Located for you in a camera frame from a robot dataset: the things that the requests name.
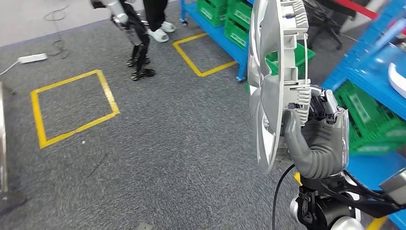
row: person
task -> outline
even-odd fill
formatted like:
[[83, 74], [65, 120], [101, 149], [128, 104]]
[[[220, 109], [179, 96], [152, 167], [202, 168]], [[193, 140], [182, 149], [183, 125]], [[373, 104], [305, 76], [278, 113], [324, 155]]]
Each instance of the person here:
[[169, 36], [166, 33], [172, 33], [176, 27], [165, 21], [165, 8], [168, 0], [144, 0], [146, 18], [149, 24], [148, 34], [158, 42], [167, 42]]

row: yellow tape square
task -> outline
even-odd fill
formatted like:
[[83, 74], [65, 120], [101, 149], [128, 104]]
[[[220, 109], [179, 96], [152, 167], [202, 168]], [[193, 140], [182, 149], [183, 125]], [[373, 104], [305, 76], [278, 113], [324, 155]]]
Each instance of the yellow tape square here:
[[179, 40], [179, 41], [176, 41], [176, 42], [174, 42], [173, 43], [173, 46], [175, 47], [175, 49], [177, 50], [177, 52], [182, 56], [182, 58], [186, 61], [186, 63], [188, 63], [188, 65], [191, 67], [191, 69], [196, 73], [196, 75], [197, 76], [199, 76], [199, 77], [206, 77], [207, 75], [210, 75], [210, 74], [212, 74], [212, 73], [215, 73], [215, 72], [218, 72], [218, 71], [220, 71], [220, 70], [223, 70], [223, 69], [225, 69], [225, 68], [228, 68], [228, 67], [230, 67], [230, 66], [232, 66], [232, 65], [235, 65], [237, 62], [236, 61], [230, 61], [230, 62], [227, 62], [227, 63], [225, 63], [225, 64], [223, 64], [223, 65], [220, 65], [220, 66], [217, 66], [217, 67], [215, 67], [215, 68], [213, 68], [213, 69], [210, 69], [210, 70], [208, 70], [208, 71], [206, 71], [206, 72], [200, 72], [200, 70], [196, 67], [196, 65], [192, 62], [192, 60], [186, 55], [186, 53], [181, 49], [181, 47], [179, 46], [180, 44], [182, 44], [182, 43], [185, 43], [185, 42], [189, 42], [189, 41], [191, 41], [191, 40], [194, 40], [194, 39], [197, 39], [197, 38], [199, 38], [199, 37], [203, 37], [203, 36], [206, 36], [207, 35], [207, 33], [202, 33], [202, 34], [198, 34], [198, 35], [195, 35], [195, 36], [191, 36], [191, 37], [187, 37], [187, 38], [184, 38], [184, 39], [182, 39], [182, 40]]
[[[55, 88], [55, 87], [58, 87], [58, 86], [61, 86], [63, 84], [67, 84], [69, 82], [73, 82], [73, 81], [88, 77], [88, 76], [93, 75], [93, 74], [97, 75], [97, 77], [99, 79], [99, 82], [101, 84], [101, 87], [103, 88], [104, 94], [107, 97], [107, 101], [110, 104], [112, 112], [110, 114], [108, 114], [108, 115], [105, 115], [105, 116], [103, 116], [101, 118], [98, 118], [98, 119], [96, 119], [94, 121], [91, 121], [91, 122], [89, 122], [87, 124], [84, 124], [81, 127], [76, 128], [76, 129], [74, 129], [74, 130], [72, 130], [70, 132], [61, 134], [59, 136], [56, 136], [56, 137], [51, 138], [51, 139], [48, 140], [46, 138], [46, 135], [45, 135], [45, 128], [44, 128], [44, 123], [43, 123], [43, 120], [42, 120], [41, 108], [40, 108], [39, 100], [38, 100], [38, 93], [44, 92], [46, 90], [49, 90], [49, 89], [52, 89], [52, 88]], [[83, 130], [85, 130], [87, 128], [90, 128], [92, 126], [100, 124], [101, 122], [106, 121], [106, 120], [108, 120], [108, 119], [110, 119], [110, 118], [112, 118], [112, 117], [114, 117], [114, 116], [116, 116], [117, 114], [120, 113], [120, 111], [118, 110], [117, 104], [114, 101], [114, 97], [113, 97], [113, 94], [112, 94], [112, 92], [111, 92], [111, 90], [109, 88], [109, 85], [107, 84], [107, 81], [106, 81], [106, 79], [105, 79], [105, 77], [103, 75], [103, 72], [101, 70], [99, 70], [99, 69], [95, 69], [95, 70], [92, 70], [90, 72], [75, 76], [73, 78], [62, 80], [62, 81], [59, 81], [57, 83], [47, 85], [45, 87], [34, 90], [34, 91], [31, 92], [31, 100], [32, 100], [32, 103], [33, 103], [33, 113], [34, 113], [35, 126], [37, 128], [37, 133], [38, 133], [39, 147], [41, 149], [46, 147], [46, 146], [52, 145], [52, 144], [54, 144], [54, 143], [56, 143], [56, 142], [58, 142], [60, 140], [66, 139], [66, 138], [72, 136], [75, 133], [81, 132], [81, 131], [83, 131]]]

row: red bar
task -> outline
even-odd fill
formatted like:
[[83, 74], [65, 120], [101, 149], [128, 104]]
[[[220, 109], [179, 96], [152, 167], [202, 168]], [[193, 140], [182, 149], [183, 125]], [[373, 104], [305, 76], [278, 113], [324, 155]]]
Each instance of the red bar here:
[[377, 18], [379, 15], [373, 11], [370, 11], [369, 9], [361, 6], [360, 4], [357, 4], [355, 2], [352, 2], [350, 0], [334, 0], [336, 3], [345, 6], [355, 12], [361, 13], [367, 17], [369, 17], [370, 19], [374, 20], [375, 18]]

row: metal pole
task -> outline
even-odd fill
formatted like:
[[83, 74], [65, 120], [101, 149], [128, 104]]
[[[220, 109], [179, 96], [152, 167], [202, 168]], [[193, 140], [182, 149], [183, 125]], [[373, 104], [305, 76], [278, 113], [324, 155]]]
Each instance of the metal pole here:
[[0, 82], [0, 180], [1, 192], [7, 193], [9, 184], [7, 182], [7, 157], [6, 157], [6, 125], [4, 122], [3, 106], [3, 84]]

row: white power strip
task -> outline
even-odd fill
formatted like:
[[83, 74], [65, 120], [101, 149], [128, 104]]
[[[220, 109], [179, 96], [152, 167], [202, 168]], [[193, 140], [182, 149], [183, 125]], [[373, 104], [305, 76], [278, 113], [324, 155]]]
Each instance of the white power strip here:
[[25, 56], [25, 57], [19, 57], [18, 62], [20, 63], [29, 63], [29, 62], [34, 62], [34, 61], [41, 61], [47, 59], [48, 56], [44, 54], [34, 54], [31, 56]]
[[3, 75], [4, 73], [6, 73], [11, 68], [13, 68], [15, 65], [17, 65], [18, 63], [22, 63], [22, 64], [30, 63], [30, 62], [34, 62], [34, 61], [45, 60], [47, 58], [48, 58], [48, 56], [46, 54], [34, 54], [31, 56], [19, 57], [14, 64], [12, 64], [10, 67], [8, 67], [5, 71], [1, 72], [0, 75]]

